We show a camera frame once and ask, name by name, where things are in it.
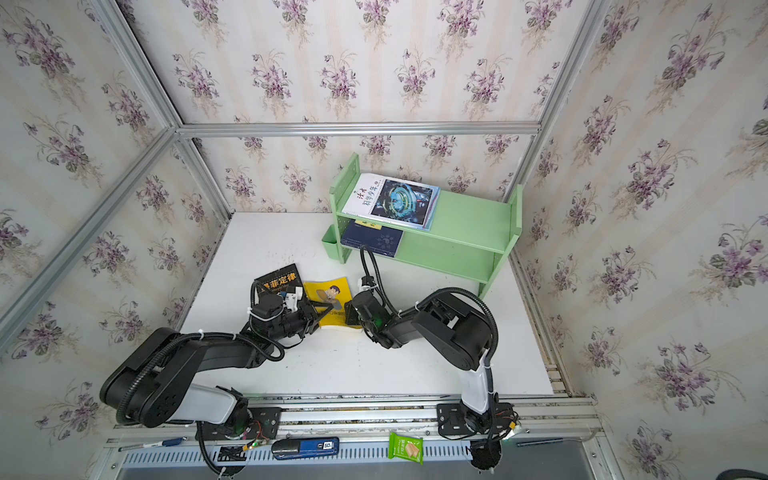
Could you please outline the yellow cartoon book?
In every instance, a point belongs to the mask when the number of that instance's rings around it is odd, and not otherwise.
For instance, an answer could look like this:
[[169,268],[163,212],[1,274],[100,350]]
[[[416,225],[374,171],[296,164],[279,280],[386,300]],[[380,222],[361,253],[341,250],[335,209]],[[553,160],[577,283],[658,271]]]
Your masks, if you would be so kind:
[[319,302],[316,313],[321,316],[321,328],[351,328],[359,330],[361,326],[348,314],[347,304],[353,295],[346,277],[323,282],[305,282],[303,284],[309,300]]

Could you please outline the navy book yellow label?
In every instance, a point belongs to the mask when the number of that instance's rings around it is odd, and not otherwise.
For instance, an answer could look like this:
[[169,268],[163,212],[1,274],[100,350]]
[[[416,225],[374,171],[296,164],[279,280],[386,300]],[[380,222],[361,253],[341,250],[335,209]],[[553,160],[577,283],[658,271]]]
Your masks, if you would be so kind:
[[363,249],[394,258],[399,249],[403,232],[362,221],[351,221],[342,234],[341,244],[348,248]]

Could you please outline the white blue magazine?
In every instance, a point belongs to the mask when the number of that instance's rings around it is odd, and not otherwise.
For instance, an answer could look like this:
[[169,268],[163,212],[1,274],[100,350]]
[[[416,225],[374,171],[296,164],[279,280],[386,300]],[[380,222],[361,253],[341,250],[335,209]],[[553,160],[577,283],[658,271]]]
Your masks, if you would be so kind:
[[342,212],[404,228],[429,231],[441,189],[374,173],[362,173]]

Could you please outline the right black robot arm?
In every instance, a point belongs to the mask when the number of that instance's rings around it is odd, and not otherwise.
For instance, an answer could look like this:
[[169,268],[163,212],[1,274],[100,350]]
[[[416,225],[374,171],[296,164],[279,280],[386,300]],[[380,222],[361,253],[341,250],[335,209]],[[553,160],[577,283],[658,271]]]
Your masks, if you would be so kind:
[[440,288],[398,310],[386,294],[374,253],[360,250],[364,275],[351,306],[366,336],[385,349],[424,339],[460,372],[459,410],[471,432],[490,436],[496,417],[492,359],[499,330],[490,308],[469,290]]

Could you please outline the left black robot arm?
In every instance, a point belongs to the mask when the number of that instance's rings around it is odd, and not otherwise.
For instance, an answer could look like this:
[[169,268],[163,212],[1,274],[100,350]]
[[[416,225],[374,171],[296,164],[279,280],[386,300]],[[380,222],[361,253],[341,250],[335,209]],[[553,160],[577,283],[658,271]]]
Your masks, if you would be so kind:
[[158,328],[108,376],[99,399],[124,426],[238,422],[247,410],[243,395],[233,388],[197,385],[195,377],[280,362],[289,348],[286,340],[313,334],[332,309],[330,303],[308,299],[298,283],[271,288],[253,281],[247,321],[239,332],[182,334]]

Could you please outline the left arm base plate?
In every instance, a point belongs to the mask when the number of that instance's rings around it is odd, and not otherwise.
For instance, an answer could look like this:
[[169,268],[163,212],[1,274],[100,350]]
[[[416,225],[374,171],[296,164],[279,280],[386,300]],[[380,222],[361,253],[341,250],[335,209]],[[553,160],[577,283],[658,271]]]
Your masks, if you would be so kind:
[[283,410],[279,407],[251,408],[234,413],[224,424],[204,422],[195,439],[210,441],[262,441],[277,438]]

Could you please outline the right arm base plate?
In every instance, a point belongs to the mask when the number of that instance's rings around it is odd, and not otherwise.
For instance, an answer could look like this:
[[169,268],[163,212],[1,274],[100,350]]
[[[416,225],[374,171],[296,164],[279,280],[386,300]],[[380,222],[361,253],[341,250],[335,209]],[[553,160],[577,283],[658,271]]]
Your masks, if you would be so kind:
[[444,437],[487,434],[493,428],[496,436],[506,436],[520,425],[519,415],[511,403],[501,402],[478,414],[461,402],[436,406],[437,431]]

